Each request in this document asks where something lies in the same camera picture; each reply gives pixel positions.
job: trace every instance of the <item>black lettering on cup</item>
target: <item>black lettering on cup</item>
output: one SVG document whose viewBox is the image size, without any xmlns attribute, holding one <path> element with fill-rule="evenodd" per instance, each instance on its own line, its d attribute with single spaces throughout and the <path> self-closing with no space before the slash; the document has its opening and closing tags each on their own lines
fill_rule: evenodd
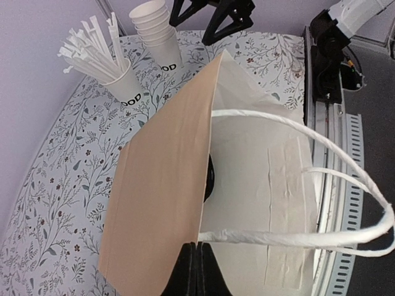
<svg viewBox="0 0 395 296">
<path fill-rule="evenodd" d="M 165 72 L 168 72 L 168 71 L 174 71 L 176 68 L 177 68 L 177 65 L 173 64 L 173 65 L 170 65 L 170 66 L 163 66 L 162 70 L 165 71 Z"/>
<path fill-rule="evenodd" d="M 140 100 L 141 100 L 141 94 L 138 94 L 137 96 L 135 96 L 134 99 L 128 101 L 127 103 L 126 102 L 121 102 L 121 104 L 124 105 L 125 107 L 133 106 Z"/>
</svg>

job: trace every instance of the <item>floral tablecloth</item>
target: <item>floral tablecloth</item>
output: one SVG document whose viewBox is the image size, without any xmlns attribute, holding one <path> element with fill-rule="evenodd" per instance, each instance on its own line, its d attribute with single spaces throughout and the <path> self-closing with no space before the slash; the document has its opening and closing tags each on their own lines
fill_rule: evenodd
<svg viewBox="0 0 395 296">
<path fill-rule="evenodd" d="M 81 82 L 17 197 L 0 251 L 0 295 L 118 295 L 97 263 L 119 152 L 224 49 L 285 106 L 302 107 L 302 38 L 241 32 L 204 47 L 202 36 L 202 31 L 179 32 L 185 67 L 173 75 L 162 72 L 137 36 L 122 38 L 145 89 L 138 108 L 125 109 L 90 77 Z"/>
</svg>

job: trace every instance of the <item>white wall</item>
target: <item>white wall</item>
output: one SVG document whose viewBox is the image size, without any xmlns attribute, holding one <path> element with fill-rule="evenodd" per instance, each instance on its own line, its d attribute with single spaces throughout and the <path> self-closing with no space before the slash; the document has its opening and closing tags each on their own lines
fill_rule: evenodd
<svg viewBox="0 0 395 296">
<path fill-rule="evenodd" d="M 0 1 L 0 242 L 16 196 L 82 75 L 62 73 L 60 40 L 97 15 L 94 0 Z"/>
<path fill-rule="evenodd" d="M 128 34 L 136 33 L 128 17 L 129 12 L 146 1 L 109 0 Z M 254 0 L 256 9 L 252 15 L 254 21 L 252 30 L 301 35 L 305 25 L 309 25 L 317 14 L 324 9 L 329 9 L 337 2 L 339 0 Z M 166 3 L 169 9 L 173 7 L 173 0 L 166 0 Z M 185 0 L 185 5 L 187 4 L 190 4 L 189 0 Z M 205 29 L 212 16 L 212 11 L 211 7 L 206 7 L 204 11 L 180 25 L 179 29 Z M 385 41 L 394 18 L 395 4 L 366 23 L 360 29 L 359 35 L 377 41 Z"/>
</svg>

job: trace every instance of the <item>paper bag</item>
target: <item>paper bag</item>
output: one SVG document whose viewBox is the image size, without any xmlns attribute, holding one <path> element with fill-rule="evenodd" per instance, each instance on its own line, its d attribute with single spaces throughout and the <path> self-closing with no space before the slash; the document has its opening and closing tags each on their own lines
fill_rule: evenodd
<svg viewBox="0 0 395 296">
<path fill-rule="evenodd" d="M 300 174 L 311 165 L 307 139 L 253 118 L 212 124 L 213 108 L 302 120 L 300 111 L 265 95 L 227 52 L 158 111 L 123 148 L 107 209 L 99 270 L 123 296 L 160 295 L 183 244 L 197 242 L 200 230 L 314 230 L 314 189 Z M 217 180 L 203 208 L 209 153 Z M 311 291 L 312 251 L 212 246 L 235 296 Z"/>
<path fill-rule="evenodd" d="M 302 123 L 224 54 L 214 110 L 272 113 Z M 315 232 L 317 206 L 308 139 L 269 120 L 214 118 L 210 150 L 216 182 L 204 204 L 201 232 L 222 229 Z M 311 295 L 314 251 L 246 244 L 212 244 L 233 295 Z"/>
</svg>

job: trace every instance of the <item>paper cup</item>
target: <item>paper cup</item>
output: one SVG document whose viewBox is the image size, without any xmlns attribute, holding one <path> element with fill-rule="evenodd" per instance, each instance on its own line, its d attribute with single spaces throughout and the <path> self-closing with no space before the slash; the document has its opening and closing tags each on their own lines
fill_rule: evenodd
<svg viewBox="0 0 395 296">
<path fill-rule="evenodd" d="M 152 27 L 158 27 L 165 24 L 169 24 L 170 22 L 170 12 L 166 11 L 163 15 L 158 18 L 154 18 L 152 20 L 148 20 L 143 23 L 135 23 L 136 30 L 145 30 L 150 29 Z"/>
<path fill-rule="evenodd" d="M 142 36 L 140 36 L 140 38 L 141 40 L 143 40 L 145 45 L 156 46 L 169 40 L 173 36 L 173 34 L 175 34 L 175 29 L 171 27 L 171 30 L 169 31 L 165 31 L 161 34 L 151 35 L 150 39 L 145 39 Z"/>
<path fill-rule="evenodd" d="M 134 8 L 129 13 L 129 18 L 132 19 L 133 23 L 144 22 L 147 19 L 156 18 L 158 15 L 166 10 L 167 7 L 164 0 L 153 0 Z"/>
<path fill-rule="evenodd" d="M 135 26 L 135 29 L 137 30 L 137 32 L 142 32 L 144 34 L 144 32 L 146 30 L 158 30 L 160 28 L 163 28 L 164 26 L 169 25 L 170 22 L 170 14 L 168 15 L 168 18 L 164 19 L 163 21 L 159 22 L 159 23 L 155 23 L 154 25 L 149 26 L 144 26 L 144 28 L 138 28 L 137 26 Z"/>
<path fill-rule="evenodd" d="M 146 30 L 137 30 L 137 33 L 140 35 L 141 39 L 143 40 L 150 40 L 152 39 L 153 35 L 164 34 L 165 32 L 171 31 L 172 26 L 165 25 L 165 26 L 155 26 L 153 28 L 149 28 Z"/>
<path fill-rule="evenodd" d="M 125 107 L 136 107 L 141 103 L 143 90 L 133 71 L 130 60 L 125 60 L 127 60 L 128 64 L 126 72 L 117 80 L 103 84 L 103 86 Z"/>
<path fill-rule="evenodd" d="M 146 45 L 146 47 L 164 72 L 174 72 L 183 66 L 177 34 L 175 32 L 164 43 L 156 46 Z"/>
</svg>

